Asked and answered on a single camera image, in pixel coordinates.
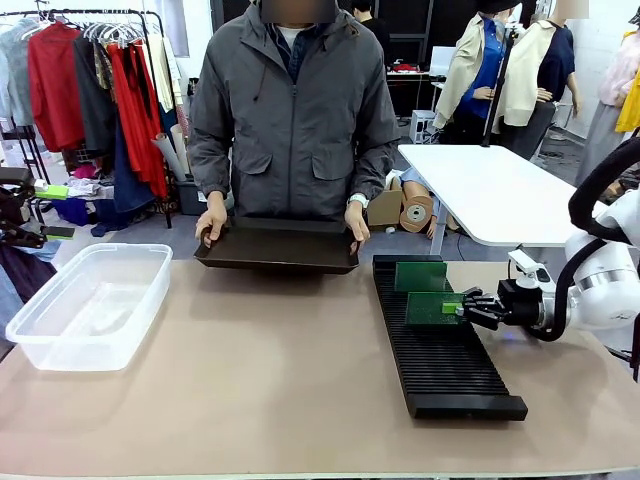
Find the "red garment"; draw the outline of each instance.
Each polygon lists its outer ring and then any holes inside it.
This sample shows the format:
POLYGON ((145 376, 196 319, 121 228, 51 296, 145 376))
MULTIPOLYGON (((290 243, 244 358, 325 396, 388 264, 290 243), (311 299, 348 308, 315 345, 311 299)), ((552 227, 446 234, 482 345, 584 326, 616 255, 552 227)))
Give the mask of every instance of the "red garment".
POLYGON ((28 71, 33 118, 50 152, 84 141, 73 41, 78 30, 56 22, 29 40, 28 71))
POLYGON ((167 197, 164 158, 151 143, 162 133, 158 102, 145 65, 141 45, 125 49, 107 46, 113 66, 118 113, 127 141, 131 168, 151 186, 154 195, 167 197))

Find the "cardboard box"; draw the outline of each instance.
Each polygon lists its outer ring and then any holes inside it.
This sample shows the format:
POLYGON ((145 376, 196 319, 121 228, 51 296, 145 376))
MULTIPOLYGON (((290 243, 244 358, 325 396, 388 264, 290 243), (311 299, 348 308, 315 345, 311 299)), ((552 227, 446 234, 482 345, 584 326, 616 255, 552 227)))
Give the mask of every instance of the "cardboard box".
POLYGON ((387 190, 369 204, 367 215, 369 226, 397 226, 402 210, 402 186, 400 180, 394 178, 387 190))

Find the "plastic bin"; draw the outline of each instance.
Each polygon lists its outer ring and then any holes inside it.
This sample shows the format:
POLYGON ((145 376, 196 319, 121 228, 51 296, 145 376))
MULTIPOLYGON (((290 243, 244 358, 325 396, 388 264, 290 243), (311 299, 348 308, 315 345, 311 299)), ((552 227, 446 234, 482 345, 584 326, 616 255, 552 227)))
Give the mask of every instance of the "plastic bin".
POLYGON ((6 329, 40 370, 126 367, 169 289, 166 245, 85 248, 20 310, 6 329))

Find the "red shirt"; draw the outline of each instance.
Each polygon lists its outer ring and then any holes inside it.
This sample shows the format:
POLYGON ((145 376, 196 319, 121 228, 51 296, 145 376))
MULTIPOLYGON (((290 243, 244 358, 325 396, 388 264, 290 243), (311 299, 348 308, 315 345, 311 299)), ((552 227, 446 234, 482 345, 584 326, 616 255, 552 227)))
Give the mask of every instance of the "red shirt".
POLYGON ((56 22, 29 40, 28 68, 35 124, 50 152, 84 141, 73 41, 78 30, 56 22))

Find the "hand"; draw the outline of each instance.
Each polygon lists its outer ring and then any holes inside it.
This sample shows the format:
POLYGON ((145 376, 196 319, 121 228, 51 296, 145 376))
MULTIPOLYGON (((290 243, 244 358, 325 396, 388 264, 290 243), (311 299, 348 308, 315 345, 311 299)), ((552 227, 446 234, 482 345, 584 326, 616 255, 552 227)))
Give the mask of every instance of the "hand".
POLYGON ((482 87, 482 88, 477 88, 474 92, 473 92, 473 98, 475 98, 476 100, 493 100, 493 97, 495 96, 496 91, 490 89, 489 87, 482 87))
POLYGON ((545 103, 553 100, 553 94, 544 88, 538 89, 538 102, 545 103))
POLYGON ((433 240, 433 237, 436 234, 436 223, 438 222, 438 217, 435 215, 431 217, 431 223, 429 223, 429 229, 427 230, 427 238, 429 240, 433 240))
POLYGON ((573 118, 578 118, 582 112, 582 98, 573 96, 573 118))
POLYGON ((211 248, 211 242, 220 238, 222 227, 227 223, 227 209, 221 192, 211 192, 207 199, 207 211, 202 214, 196 224, 196 238, 200 240, 202 232, 211 227, 211 233, 204 238, 204 244, 211 248))
POLYGON ((622 108, 624 107, 625 102, 627 101, 627 96, 624 93, 619 93, 616 98, 616 107, 622 108))
POLYGON ((356 200, 349 204, 347 211, 344 214, 344 221, 346 222, 347 227, 351 229, 353 236, 356 239, 356 241, 351 244, 351 255, 356 254, 358 251, 358 245, 364 245, 364 243, 371 238, 371 233, 369 232, 367 223, 364 221, 362 210, 362 204, 356 200))

